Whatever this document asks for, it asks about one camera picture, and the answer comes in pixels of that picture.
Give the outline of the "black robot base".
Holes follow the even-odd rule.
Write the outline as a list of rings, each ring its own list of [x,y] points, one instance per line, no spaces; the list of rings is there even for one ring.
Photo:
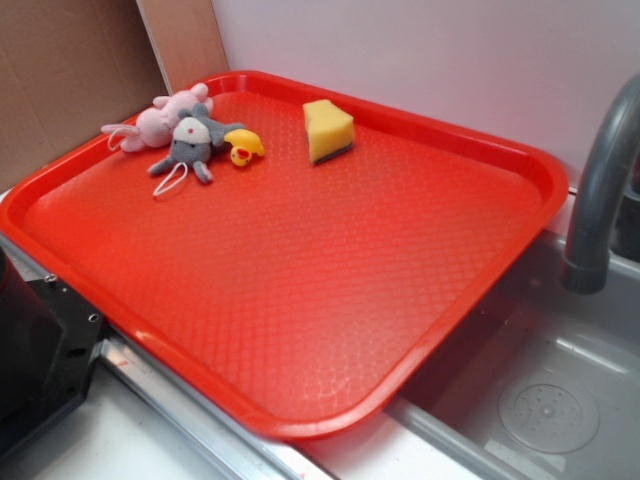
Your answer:
[[[1,254],[1,458],[81,405],[104,316],[56,277],[28,281]]]

